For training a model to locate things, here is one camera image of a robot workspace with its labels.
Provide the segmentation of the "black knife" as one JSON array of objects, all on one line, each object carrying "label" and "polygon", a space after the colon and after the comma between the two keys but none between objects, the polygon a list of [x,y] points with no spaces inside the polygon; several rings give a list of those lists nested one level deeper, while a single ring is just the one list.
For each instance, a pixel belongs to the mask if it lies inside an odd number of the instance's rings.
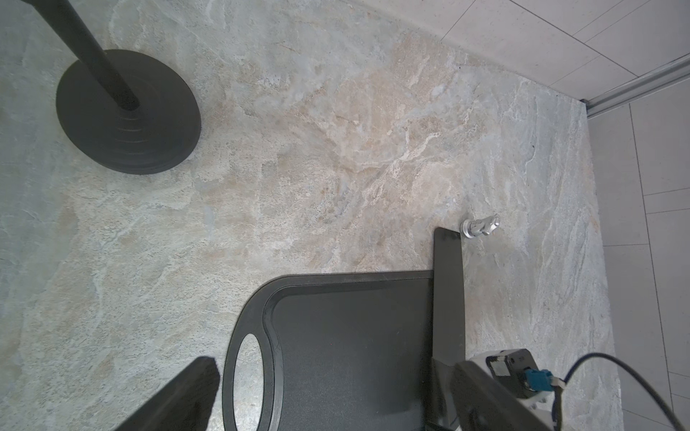
[{"label": "black knife", "polygon": [[465,360],[465,287],[462,235],[437,227],[433,235],[431,389],[427,430],[459,426],[451,393],[454,367]]}]

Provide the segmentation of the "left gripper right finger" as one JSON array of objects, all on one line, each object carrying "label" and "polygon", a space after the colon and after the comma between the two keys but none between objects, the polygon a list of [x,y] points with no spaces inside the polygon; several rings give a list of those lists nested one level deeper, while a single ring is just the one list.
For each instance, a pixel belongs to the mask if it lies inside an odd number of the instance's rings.
[{"label": "left gripper right finger", "polygon": [[457,363],[450,391],[462,430],[552,430],[474,362]]}]

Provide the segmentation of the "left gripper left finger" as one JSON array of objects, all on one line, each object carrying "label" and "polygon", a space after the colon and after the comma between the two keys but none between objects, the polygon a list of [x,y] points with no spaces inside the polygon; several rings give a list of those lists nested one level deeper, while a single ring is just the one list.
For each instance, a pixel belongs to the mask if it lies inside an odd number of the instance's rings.
[{"label": "left gripper left finger", "polygon": [[206,430],[219,384],[216,359],[197,357],[116,430]]}]

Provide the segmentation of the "black cutting board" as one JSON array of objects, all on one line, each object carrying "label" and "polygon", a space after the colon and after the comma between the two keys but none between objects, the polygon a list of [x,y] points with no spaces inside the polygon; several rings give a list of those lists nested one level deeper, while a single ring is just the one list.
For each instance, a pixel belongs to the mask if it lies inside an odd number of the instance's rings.
[{"label": "black cutting board", "polygon": [[235,368],[262,354],[261,430],[422,430],[431,375],[428,270],[290,275],[244,305],[226,353],[224,426],[237,427]]}]

